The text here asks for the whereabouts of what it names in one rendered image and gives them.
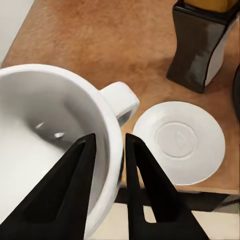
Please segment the saucer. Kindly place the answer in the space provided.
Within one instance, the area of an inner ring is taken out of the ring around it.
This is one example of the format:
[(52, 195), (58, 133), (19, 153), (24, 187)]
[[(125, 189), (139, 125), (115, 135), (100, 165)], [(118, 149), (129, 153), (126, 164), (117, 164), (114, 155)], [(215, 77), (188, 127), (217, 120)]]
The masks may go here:
[(208, 179), (225, 157), (226, 142), (217, 121), (184, 101), (154, 105), (139, 118), (132, 134), (144, 141), (174, 185)]

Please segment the coffee cup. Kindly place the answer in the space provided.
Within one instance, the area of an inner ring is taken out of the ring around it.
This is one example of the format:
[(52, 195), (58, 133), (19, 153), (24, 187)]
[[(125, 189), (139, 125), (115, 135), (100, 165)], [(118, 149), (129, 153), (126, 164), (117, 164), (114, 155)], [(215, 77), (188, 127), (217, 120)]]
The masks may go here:
[(139, 105), (121, 81), (98, 90), (53, 65), (0, 69), (0, 224), (79, 138), (95, 133), (88, 240), (115, 203), (125, 161), (121, 128)]

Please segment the bottle of coffee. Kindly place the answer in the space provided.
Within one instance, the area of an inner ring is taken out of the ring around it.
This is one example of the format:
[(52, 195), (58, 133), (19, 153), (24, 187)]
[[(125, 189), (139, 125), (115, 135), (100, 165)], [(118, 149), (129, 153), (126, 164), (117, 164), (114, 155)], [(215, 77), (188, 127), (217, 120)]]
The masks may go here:
[(202, 95), (223, 67), (240, 0), (178, 0), (172, 16), (177, 45), (166, 77)]

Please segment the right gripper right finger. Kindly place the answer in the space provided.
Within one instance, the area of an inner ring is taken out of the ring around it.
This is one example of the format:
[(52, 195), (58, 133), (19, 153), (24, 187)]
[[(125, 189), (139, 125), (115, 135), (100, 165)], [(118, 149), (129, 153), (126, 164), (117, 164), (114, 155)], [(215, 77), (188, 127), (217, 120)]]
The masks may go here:
[[(145, 220), (137, 166), (157, 223)], [(129, 133), (126, 184), (129, 240), (210, 240), (145, 142)]]

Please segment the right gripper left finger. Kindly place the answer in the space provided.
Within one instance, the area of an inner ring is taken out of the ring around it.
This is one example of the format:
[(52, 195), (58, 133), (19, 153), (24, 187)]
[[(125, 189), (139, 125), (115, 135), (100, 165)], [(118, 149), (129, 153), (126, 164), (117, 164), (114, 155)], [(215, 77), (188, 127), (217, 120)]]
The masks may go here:
[(85, 135), (0, 224), (0, 240), (84, 240), (97, 145)]

